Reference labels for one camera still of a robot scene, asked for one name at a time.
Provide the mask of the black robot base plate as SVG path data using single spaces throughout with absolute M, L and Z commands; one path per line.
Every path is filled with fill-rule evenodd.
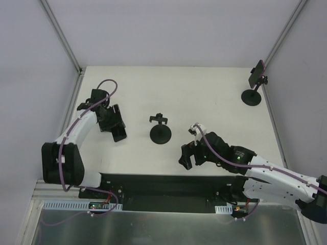
M 81 199 L 106 199 L 112 191 L 124 211 L 214 213 L 216 206 L 246 202 L 247 177 L 102 174 L 98 191 L 79 192 Z

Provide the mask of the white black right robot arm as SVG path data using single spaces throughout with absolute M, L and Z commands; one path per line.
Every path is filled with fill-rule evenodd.
M 187 170 L 195 164 L 214 163 L 236 174 L 231 184 L 218 193 L 221 199 L 236 204 L 244 199 L 279 203 L 301 212 L 320 224 L 326 224 L 326 176 L 319 178 L 280 168 L 242 146 L 229 146 L 216 133 L 181 146 L 178 160 Z

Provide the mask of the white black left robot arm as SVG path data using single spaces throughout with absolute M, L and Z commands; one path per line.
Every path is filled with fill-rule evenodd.
M 80 147 L 90 130 L 99 125 L 101 132 L 111 133 L 114 142 L 127 137 L 119 106 L 110 106 L 110 95 L 102 89 L 93 89 L 91 96 L 77 107 L 76 118 L 54 142 L 41 148 L 43 180 L 63 187 L 90 187 L 96 198 L 104 198 L 108 186 L 101 182 L 99 172 L 86 170 Z

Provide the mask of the black smartphone silver edge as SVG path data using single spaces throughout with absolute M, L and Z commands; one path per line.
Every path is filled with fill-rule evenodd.
M 123 126 L 115 126 L 111 129 L 112 137 L 114 142 L 119 142 L 125 138 L 127 138 L 125 127 Z

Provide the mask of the black phone stand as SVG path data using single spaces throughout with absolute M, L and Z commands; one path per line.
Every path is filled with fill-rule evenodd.
M 268 84 L 268 77 L 261 76 L 254 84 L 254 89 L 247 89 L 242 92 L 241 100 L 248 106 L 257 106 L 262 101 L 262 97 L 258 92 L 261 85 Z
M 150 139 L 155 144 L 166 144 L 172 137 L 172 131 L 167 126 L 168 119 L 163 117 L 161 113 L 157 113 L 155 116 L 150 116 L 149 122 L 153 121 L 158 122 L 158 124 L 150 130 Z

